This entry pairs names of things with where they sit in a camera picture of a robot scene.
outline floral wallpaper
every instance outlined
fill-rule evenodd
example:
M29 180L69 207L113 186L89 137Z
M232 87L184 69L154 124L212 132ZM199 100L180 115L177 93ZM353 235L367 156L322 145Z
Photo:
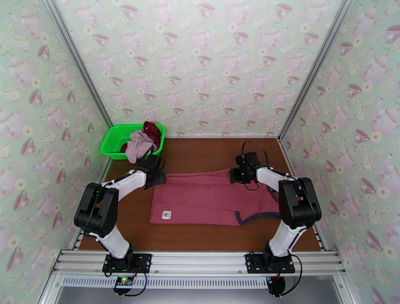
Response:
M114 124L277 136L339 0L57 0Z
M107 127L40 1L0 4L0 303L36 303Z
M400 2L359 1L283 139L363 303L400 303Z

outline wire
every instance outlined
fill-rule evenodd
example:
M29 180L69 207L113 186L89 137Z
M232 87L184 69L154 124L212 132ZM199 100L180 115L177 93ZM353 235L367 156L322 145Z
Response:
M139 293L136 293L136 294L124 294L123 295L124 297L137 297L137 296L140 296L142 293L145 292L146 287L147 287L147 275L146 275L145 272L143 272L143 274L144 274L144 287L143 287L143 289Z
M249 191L257 191L258 189L259 189L259 183L258 182L256 182L255 183L256 185L257 185L257 188L255 188L255 189L250 189L249 187L247 187L247 184L244 184L244 187L247 189L247 190L249 190Z
M289 247L288 247L289 250L292 248L293 244L296 243L296 242L298 241L298 239L301 237L302 232L303 232L304 230L307 230L307 229L308 229L307 227L306 227L306 228L303 228L303 229L301 229L301 230L297 233L296 237L291 241L291 243L290 243L290 245L289 245Z
M313 205L311 204L311 200L310 200L309 196L307 195L306 189L303 188L302 183L301 183L296 177L293 177L293 176L289 176L289 177L292 178L292 179L294 179L294 180L297 182L298 186L301 188L301 190L302 190L302 192L303 192L303 194L304 194L304 196L305 196L306 200L308 201L308 204L309 204L309 206L310 206L310 208L311 208L311 212L312 212L312 222L315 223L315 222L317 221L317 215L316 215L316 213L315 213L315 211L314 211Z
M298 262L300 263L300 275L298 276L297 282L288 290L285 291L284 293L280 294L280 297L286 296L287 294L291 293L296 287L297 285L299 285L300 280L302 279L302 275L303 275L303 264L302 261L299 259L299 257L293 253L290 254L291 256L295 257L296 259L298 259Z
M161 171L162 169L164 169L164 166L166 165L166 160L165 160L164 158L161 158L161 160L162 160L162 166L161 166L161 168L159 169L160 171Z
M272 188L271 188L270 186L268 186L268 185L266 186L266 188L267 188L269 194L271 195L271 197L273 198L273 200L279 204L279 199L278 199L277 196L275 195L275 190L272 189Z
M241 146L241 154L242 154L242 155L243 155L243 153L244 153L244 151L245 151L245 145L246 145L246 144L253 144L253 145L257 146L257 147L264 153L265 165L266 165L267 167L270 166L270 161L269 161L269 159L268 159L267 151L265 151L264 148L263 148L262 146L260 146L258 143L254 142L254 141L245 141L245 142L243 143L243 145Z
M134 282L134 280L136 281L136 277L137 277L138 271L139 271L139 264L138 264L137 261L135 262L135 265L136 265L136 267L135 267L136 272L132 275L132 281L133 281L133 282Z
M97 197L96 197L96 199L95 199L95 201L94 201L94 203L93 203L93 206L91 207L91 210L90 210L90 213L89 213L89 217L87 218L86 224L85 224L84 229L83 229L83 235L85 235L86 229L88 229L88 225L89 225L89 222L90 222L91 219L92 219L93 212L95 211L95 207L96 207L96 205L99 203L100 198L103 196L103 192L104 192L104 191L105 191L104 188L101 188L101 189L97 192Z

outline pink cloth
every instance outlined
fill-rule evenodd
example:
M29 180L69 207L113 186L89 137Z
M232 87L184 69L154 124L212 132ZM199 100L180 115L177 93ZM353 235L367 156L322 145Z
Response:
M150 148L153 147L153 150L156 148L153 140L142 130L131 133L129 137L125 153L131 164L136 163L137 159L145 155Z
M225 169L167 174L166 183L155 186L150 223L239 226L262 216L279 217L279 205L267 186L249 191L243 184L231 184Z

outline shirt label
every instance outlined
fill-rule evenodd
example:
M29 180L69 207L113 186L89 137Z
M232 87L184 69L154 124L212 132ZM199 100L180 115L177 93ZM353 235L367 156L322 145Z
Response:
M172 211L163 211L162 212L162 219L163 220L170 220L171 219Z

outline plastic laundry basket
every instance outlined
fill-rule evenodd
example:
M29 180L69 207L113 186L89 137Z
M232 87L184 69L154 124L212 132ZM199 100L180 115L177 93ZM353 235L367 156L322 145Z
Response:
M159 155L163 149L164 137L166 135L166 127L162 124L156 124L161 132L161 142L157 151L152 154ZM112 126L100 146L101 154L111 157L113 160L127 160L127 155L121 153L121 147L131 140L129 135L135 131L143 130L143 123L127 123Z

